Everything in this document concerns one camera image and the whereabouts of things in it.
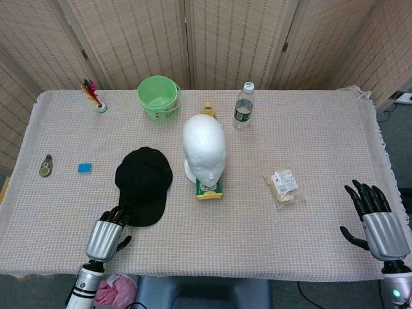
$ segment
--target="power strip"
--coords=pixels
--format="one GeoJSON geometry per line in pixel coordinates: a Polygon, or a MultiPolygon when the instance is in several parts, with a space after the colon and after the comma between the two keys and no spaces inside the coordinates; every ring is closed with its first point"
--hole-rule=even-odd
{"type": "Polygon", "coordinates": [[[389,99],[395,100],[395,103],[412,105],[412,93],[396,91],[389,99]]]}

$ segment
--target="robotic hand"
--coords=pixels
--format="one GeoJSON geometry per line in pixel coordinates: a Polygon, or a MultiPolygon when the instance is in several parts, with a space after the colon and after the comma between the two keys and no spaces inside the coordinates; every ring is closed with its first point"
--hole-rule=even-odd
{"type": "Polygon", "coordinates": [[[67,309],[93,307],[93,300],[104,273],[103,263],[110,261],[116,252],[131,241],[131,236],[127,236],[119,243],[122,230],[128,221],[129,216],[119,206],[104,212],[96,221],[86,249],[90,261],[82,265],[77,274],[76,282],[66,301],[67,309]]]}
{"type": "Polygon", "coordinates": [[[411,251],[399,219],[379,188],[352,182],[358,193],[347,185],[345,189],[362,222],[366,241],[353,237],[346,227],[341,227],[341,232],[350,243],[370,250],[375,259],[384,262],[382,273],[394,308],[412,308],[412,270],[403,262],[411,251]]]}

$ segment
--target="white tablecloth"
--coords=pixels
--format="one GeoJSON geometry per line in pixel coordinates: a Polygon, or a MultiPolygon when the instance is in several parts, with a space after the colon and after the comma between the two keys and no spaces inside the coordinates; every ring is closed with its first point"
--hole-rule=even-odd
{"type": "MultiPolygon", "coordinates": [[[[237,91],[183,91],[178,116],[156,124],[135,91],[99,91],[97,113],[81,91],[38,98],[0,208],[0,273],[74,274],[88,258],[95,220],[117,205],[115,170],[142,146],[173,170],[163,218],[126,227],[133,239],[105,268],[149,276],[262,277],[302,281],[380,278],[382,264],[341,235],[362,226],[344,185],[378,185],[411,231],[371,102],[355,91],[256,91],[250,125],[234,129],[237,91]],[[198,201],[183,171],[182,127],[211,101],[227,137],[224,197],[198,201]],[[53,172],[39,176],[47,154],[53,172]],[[79,174],[79,163],[93,164],[79,174]],[[306,201],[278,210],[263,175],[290,167],[306,201]]],[[[410,256],[407,264],[412,264],[410,256]]]]}

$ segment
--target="black baseball cap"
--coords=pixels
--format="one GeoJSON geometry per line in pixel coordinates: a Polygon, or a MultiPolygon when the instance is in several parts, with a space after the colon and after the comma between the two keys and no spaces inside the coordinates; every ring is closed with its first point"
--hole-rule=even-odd
{"type": "Polygon", "coordinates": [[[119,206],[129,213],[128,225],[146,227],[163,216],[173,174],[159,150],[142,147],[129,153],[117,167],[115,183],[119,206]]]}

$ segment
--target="plastic bottle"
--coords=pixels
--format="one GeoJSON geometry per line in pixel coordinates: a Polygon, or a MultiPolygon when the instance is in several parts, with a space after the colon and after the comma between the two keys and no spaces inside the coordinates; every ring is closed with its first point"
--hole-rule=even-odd
{"type": "Polygon", "coordinates": [[[246,82],[243,86],[243,90],[240,91],[236,98],[233,119],[233,125],[236,129],[243,129],[250,122],[250,116],[255,103],[254,88],[255,85],[253,85],[253,82],[246,82]]]}
{"type": "Polygon", "coordinates": [[[216,119],[216,113],[214,112],[214,110],[212,108],[212,103],[211,102],[206,102],[205,103],[205,108],[203,108],[203,110],[200,113],[209,115],[209,116],[216,119]]]}

